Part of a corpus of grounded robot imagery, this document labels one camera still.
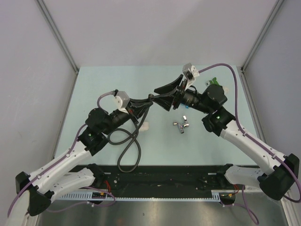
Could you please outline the chrome metal faucet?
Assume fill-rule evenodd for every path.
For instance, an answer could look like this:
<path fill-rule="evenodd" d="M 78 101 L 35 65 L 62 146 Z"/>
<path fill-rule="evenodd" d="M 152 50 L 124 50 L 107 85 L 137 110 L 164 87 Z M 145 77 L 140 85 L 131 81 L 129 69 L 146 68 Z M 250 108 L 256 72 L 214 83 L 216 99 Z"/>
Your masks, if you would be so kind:
<path fill-rule="evenodd" d="M 183 120 L 184 120 L 184 123 L 179 123 L 176 121 L 173 122 L 173 125 L 178 127 L 181 134 L 184 133 L 185 128 L 188 128 L 190 126 L 190 124 L 188 123 L 187 117 L 185 115 L 183 116 Z"/>

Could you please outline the white pipe elbow fitting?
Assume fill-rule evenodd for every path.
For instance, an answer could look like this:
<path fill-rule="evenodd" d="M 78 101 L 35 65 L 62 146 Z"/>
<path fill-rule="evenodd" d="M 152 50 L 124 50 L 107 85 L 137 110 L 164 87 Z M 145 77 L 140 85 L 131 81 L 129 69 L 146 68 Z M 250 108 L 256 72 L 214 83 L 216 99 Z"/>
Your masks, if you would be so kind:
<path fill-rule="evenodd" d="M 150 128 L 149 122 L 145 121 L 145 122 L 143 122 L 143 124 L 142 124 L 141 127 L 139 128 L 139 131 L 140 131 L 140 132 L 148 131 L 149 128 Z"/>

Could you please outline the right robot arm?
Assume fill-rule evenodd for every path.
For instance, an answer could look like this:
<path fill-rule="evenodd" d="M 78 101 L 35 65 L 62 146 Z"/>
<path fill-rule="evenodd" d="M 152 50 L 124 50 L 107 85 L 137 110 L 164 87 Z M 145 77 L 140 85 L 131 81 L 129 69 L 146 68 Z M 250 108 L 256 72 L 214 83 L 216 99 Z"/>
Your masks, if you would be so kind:
<path fill-rule="evenodd" d="M 227 97 L 222 86 L 211 84 L 200 94 L 188 89 L 190 84 L 180 75 L 173 82 L 154 89 L 158 94 L 154 102 L 167 111 L 183 104 L 205 113 L 202 119 L 205 129 L 232 143 L 259 167 L 255 170 L 227 164 L 224 172 L 217 177 L 218 186 L 222 189 L 233 184 L 253 186 L 268 197 L 281 200 L 298 179 L 299 158 L 294 154 L 285 155 L 248 133 L 237 117 L 223 107 Z"/>

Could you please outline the green faucet with white elbow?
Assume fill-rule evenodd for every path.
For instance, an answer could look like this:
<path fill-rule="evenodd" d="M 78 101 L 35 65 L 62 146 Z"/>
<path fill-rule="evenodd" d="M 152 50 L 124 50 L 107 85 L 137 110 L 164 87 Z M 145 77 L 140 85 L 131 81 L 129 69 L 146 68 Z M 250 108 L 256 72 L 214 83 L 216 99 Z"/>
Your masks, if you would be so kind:
<path fill-rule="evenodd" d="M 216 77 L 213 77 L 211 80 L 207 80 L 207 81 L 205 82 L 205 84 L 206 84 L 207 87 L 210 86 L 210 85 L 213 85 L 213 84 L 214 84 L 214 85 L 219 85 L 219 86 L 220 86 L 220 84 L 219 84 L 219 82 L 217 81 L 217 78 L 216 78 Z M 225 93 L 228 93 L 229 89 L 228 89 L 227 87 L 222 86 L 222 88 L 223 88 L 223 90 L 224 90 Z"/>

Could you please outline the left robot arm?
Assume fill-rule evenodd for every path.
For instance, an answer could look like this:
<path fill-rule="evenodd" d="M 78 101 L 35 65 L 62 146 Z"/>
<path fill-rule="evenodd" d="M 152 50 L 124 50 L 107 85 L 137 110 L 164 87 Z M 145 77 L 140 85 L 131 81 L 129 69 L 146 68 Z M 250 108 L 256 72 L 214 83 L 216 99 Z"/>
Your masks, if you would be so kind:
<path fill-rule="evenodd" d="M 69 149 L 40 169 L 30 174 L 21 172 L 16 176 L 17 197 L 9 208 L 8 215 L 12 214 L 13 206 L 25 193 L 29 195 L 25 213 L 36 216 L 44 212 L 57 197 L 77 188 L 101 187 L 104 182 L 103 172 L 96 164 L 89 164 L 74 178 L 71 176 L 65 180 L 61 178 L 78 163 L 99 153 L 107 144 L 120 145 L 129 142 L 118 159 L 117 167 L 120 168 L 121 158 L 135 143 L 138 149 L 137 160 L 132 167 L 135 169 L 142 155 L 137 137 L 149 108 L 156 103 L 167 105 L 167 109 L 170 109 L 173 101 L 174 92 L 172 91 L 155 96 L 150 94 L 147 99 L 131 99 L 126 92 L 117 89 L 100 95 L 97 107 L 90 111 Z M 135 130 L 132 133 L 128 132 L 128 137 L 124 140 L 112 142 L 110 138 L 113 132 L 127 132 L 121 126 L 128 120 L 133 122 Z"/>

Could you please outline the right aluminium frame post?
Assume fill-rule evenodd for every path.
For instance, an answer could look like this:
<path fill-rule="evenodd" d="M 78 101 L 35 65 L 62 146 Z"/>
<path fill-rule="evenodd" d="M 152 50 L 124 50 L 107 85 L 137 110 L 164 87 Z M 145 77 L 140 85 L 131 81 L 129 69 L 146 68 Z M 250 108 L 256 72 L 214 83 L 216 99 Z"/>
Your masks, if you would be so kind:
<path fill-rule="evenodd" d="M 255 54 L 257 53 L 259 47 L 261 46 L 262 42 L 264 41 L 265 37 L 267 36 L 270 28 L 272 27 L 273 23 L 275 22 L 276 17 L 278 16 L 279 12 L 281 11 L 282 7 L 286 3 L 286 0 L 277 0 L 270 11 L 266 21 L 264 22 L 254 44 L 252 45 L 250 51 L 247 54 L 246 59 L 244 60 L 243 64 L 241 65 L 241 72 L 245 73 L 250 62 L 254 58 Z"/>

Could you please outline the aluminium frame post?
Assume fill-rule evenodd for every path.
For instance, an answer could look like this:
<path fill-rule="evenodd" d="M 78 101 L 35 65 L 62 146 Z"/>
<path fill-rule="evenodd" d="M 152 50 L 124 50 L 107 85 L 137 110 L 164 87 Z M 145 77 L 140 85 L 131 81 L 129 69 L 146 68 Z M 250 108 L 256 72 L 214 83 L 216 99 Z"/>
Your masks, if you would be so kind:
<path fill-rule="evenodd" d="M 66 57 L 69 65 L 71 66 L 72 70 L 75 72 L 76 75 L 79 73 L 79 67 L 77 66 L 61 32 L 59 31 L 46 3 L 44 0 L 35 0 L 35 3 L 40 10 L 43 18 L 45 19 L 47 25 L 49 26 L 58 46 L 62 50 L 64 56 Z"/>
<path fill-rule="evenodd" d="M 270 28 L 272 27 L 273 23 L 275 22 L 276 17 L 278 16 L 279 12 L 281 11 L 282 7 L 286 3 L 286 0 L 277 0 L 270 11 L 266 21 L 264 22 L 254 44 L 252 45 L 250 51 L 247 54 L 246 59 L 244 60 L 243 64 L 241 65 L 241 72 L 245 73 L 250 62 L 254 58 L 255 54 L 257 53 L 259 47 L 261 46 L 262 42 L 264 41 L 265 37 L 267 36 Z"/>

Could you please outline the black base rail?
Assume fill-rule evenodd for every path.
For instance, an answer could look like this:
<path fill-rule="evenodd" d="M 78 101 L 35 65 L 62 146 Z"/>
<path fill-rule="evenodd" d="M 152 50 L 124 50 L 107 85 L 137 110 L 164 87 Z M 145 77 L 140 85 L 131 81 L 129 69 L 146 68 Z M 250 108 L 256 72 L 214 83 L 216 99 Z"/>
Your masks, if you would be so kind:
<path fill-rule="evenodd" d="M 126 186 L 193 186 L 201 190 L 240 191 L 242 185 L 228 182 L 218 174 L 222 166 L 138 166 L 129 173 L 121 172 L 117 166 L 101 165 L 111 189 L 117 190 Z"/>

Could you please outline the left aluminium frame post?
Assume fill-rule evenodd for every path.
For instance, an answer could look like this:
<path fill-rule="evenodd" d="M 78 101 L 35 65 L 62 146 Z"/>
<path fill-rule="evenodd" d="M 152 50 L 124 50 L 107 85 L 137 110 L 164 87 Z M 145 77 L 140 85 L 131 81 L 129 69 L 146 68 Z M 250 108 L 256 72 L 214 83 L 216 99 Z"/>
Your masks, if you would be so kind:
<path fill-rule="evenodd" d="M 40 10 L 43 18 L 45 19 L 47 25 L 49 26 L 58 46 L 62 50 L 64 56 L 66 57 L 69 65 L 71 66 L 72 70 L 75 72 L 76 75 L 79 73 L 79 67 L 77 66 L 61 32 L 59 31 L 46 3 L 44 0 L 35 0 L 35 3 Z"/>

